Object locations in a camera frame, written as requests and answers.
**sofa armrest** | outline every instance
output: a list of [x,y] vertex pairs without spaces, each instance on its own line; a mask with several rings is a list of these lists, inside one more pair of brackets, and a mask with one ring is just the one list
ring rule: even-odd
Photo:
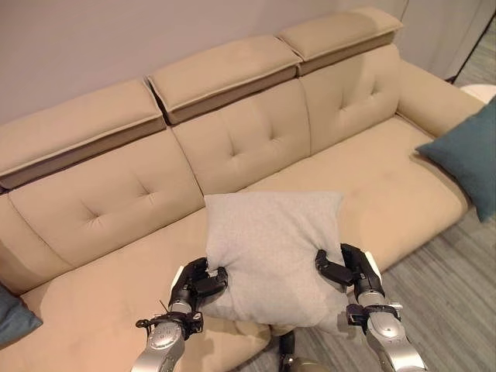
[[441,136],[479,111],[484,103],[438,77],[401,62],[398,114]]

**wall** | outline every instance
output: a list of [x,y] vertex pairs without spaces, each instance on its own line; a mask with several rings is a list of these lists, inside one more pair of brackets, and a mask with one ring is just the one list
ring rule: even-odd
[[491,20],[495,0],[411,0],[395,43],[408,62],[455,76]]
[[0,124],[199,50],[406,0],[0,0]]

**pillow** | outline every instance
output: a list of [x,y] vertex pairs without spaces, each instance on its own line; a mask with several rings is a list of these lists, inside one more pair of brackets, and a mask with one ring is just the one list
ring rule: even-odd
[[0,346],[24,337],[42,324],[20,299],[0,285]]
[[456,178],[475,205],[479,220],[486,221],[496,212],[496,97],[417,151]]
[[224,267],[226,291],[202,311],[213,317],[338,332],[348,300],[315,268],[319,249],[343,264],[335,192],[207,195],[207,259]]

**sofa seat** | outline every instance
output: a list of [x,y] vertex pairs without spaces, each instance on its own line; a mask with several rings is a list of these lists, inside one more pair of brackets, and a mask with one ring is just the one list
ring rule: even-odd
[[460,188],[415,155],[430,140],[395,116],[245,190],[342,192],[340,240],[372,252],[384,270],[468,209]]
[[[206,222],[203,208],[24,294],[44,325],[0,352],[0,370],[129,371],[146,344],[136,320],[163,313],[179,265],[205,255]],[[269,339],[265,325],[206,318],[177,371],[232,369]]]

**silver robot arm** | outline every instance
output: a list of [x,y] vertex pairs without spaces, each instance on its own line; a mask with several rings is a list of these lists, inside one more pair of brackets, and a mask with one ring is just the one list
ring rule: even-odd
[[207,266],[205,258],[190,262],[172,287],[167,313],[136,322],[146,329],[147,342],[131,372],[172,372],[184,353],[184,341],[203,330],[198,307],[227,287],[226,270],[219,267],[210,277]]
[[317,253],[315,266],[324,277],[354,286],[358,304],[346,307],[348,324],[361,326],[384,372],[428,370],[401,324],[401,305],[386,301],[374,258],[349,244],[341,244],[341,251],[345,267],[328,261],[324,250]]
[[[363,307],[391,306],[398,314],[401,306],[389,304],[377,291],[359,295],[358,303]],[[367,342],[377,354],[382,369],[386,372],[417,372],[427,370],[419,353],[409,342],[405,327],[391,312],[372,312],[368,316]]]

